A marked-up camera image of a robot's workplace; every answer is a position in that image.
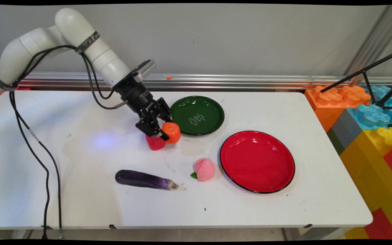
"plate rim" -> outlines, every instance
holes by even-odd
[[[192,97],[206,98],[206,99],[210,99],[210,100],[214,101],[214,102],[220,107],[220,109],[222,110],[222,120],[221,120],[221,122],[219,123],[219,126],[216,127],[216,128],[214,128],[214,129],[211,130],[210,132],[205,132],[205,133],[188,133],[188,132],[183,132],[182,130],[180,130],[180,132],[183,133],[183,134],[186,134],[186,135],[199,136],[199,135],[207,135],[207,134],[210,134],[210,133],[212,133],[212,132],[218,130],[220,127],[222,127],[223,122],[225,121],[225,112],[224,112],[224,110],[223,110],[223,107],[222,107],[217,101],[215,101],[214,99],[209,98],[209,97],[206,97],[206,96],[187,96],[187,97],[184,97],[184,98],[180,98],[180,99],[178,99],[177,101],[174,102],[174,104],[170,107],[170,110],[172,110],[173,106],[174,106],[178,101],[180,101],[180,100],[182,100],[182,99],[192,98]]]
[[[285,144],[282,143],[282,141],[280,141],[278,138],[276,138],[276,137],[274,137],[274,136],[272,136],[272,135],[269,135],[269,136],[272,136],[272,137],[275,138],[277,141],[279,141],[279,142],[285,147],[285,149],[290,153],[291,158],[293,159],[293,165],[294,165],[293,176],[291,177],[291,180],[290,180],[284,187],[282,187],[282,188],[280,188],[280,189],[278,189],[278,190],[275,190],[275,191],[268,191],[268,192],[265,192],[265,191],[254,191],[254,190],[248,189],[248,188],[246,188],[246,187],[240,185],[239,183],[237,183],[235,180],[233,180],[233,179],[229,176],[228,172],[225,170],[224,164],[222,163],[222,149],[223,149],[223,147],[224,147],[224,144],[226,143],[226,141],[227,141],[229,138],[231,138],[232,136],[234,136],[234,135],[236,135],[236,134],[238,134],[238,133],[241,133],[241,132],[260,132],[260,133],[269,135],[268,133],[261,132],[261,131],[256,131],[256,130],[244,130],[244,131],[236,132],[236,133],[233,133],[232,135],[230,135],[230,136],[223,142],[222,146],[220,147],[220,154],[219,154],[220,165],[222,166],[222,169],[223,169],[223,171],[225,172],[225,174],[227,175],[227,177],[228,177],[230,180],[232,180],[236,185],[240,186],[241,188],[243,188],[243,189],[245,189],[245,190],[247,190],[247,191],[251,191],[251,192],[255,192],[255,193],[260,193],[260,194],[275,193],[275,192],[281,191],[281,190],[285,189],[287,186],[289,186],[290,183],[293,181],[294,176],[295,176],[295,174],[296,174],[296,162],[294,161],[294,157],[293,157],[293,155],[291,154],[290,149],[288,149],[288,147],[286,147]]]

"eggplant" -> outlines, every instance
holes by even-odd
[[[172,180],[146,174],[133,170],[119,170],[115,176],[116,182],[137,187],[148,187],[154,189],[171,190],[178,189],[179,185]]]

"metal rail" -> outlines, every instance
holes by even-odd
[[[97,74],[101,90],[110,88]],[[268,76],[268,75],[206,75],[151,73],[143,84],[151,91],[272,91],[304,90],[318,85],[328,86],[344,76]],[[371,85],[392,86],[392,77],[369,77]],[[349,85],[346,81],[337,88]],[[40,90],[90,90],[87,73],[34,72],[19,84]]]

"cable connector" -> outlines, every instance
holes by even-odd
[[[59,240],[64,239],[64,230],[63,228],[59,229]]]

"green plate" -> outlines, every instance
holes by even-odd
[[[204,96],[188,96],[175,102],[171,117],[181,133],[204,135],[216,131],[225,119],[222,107]]]

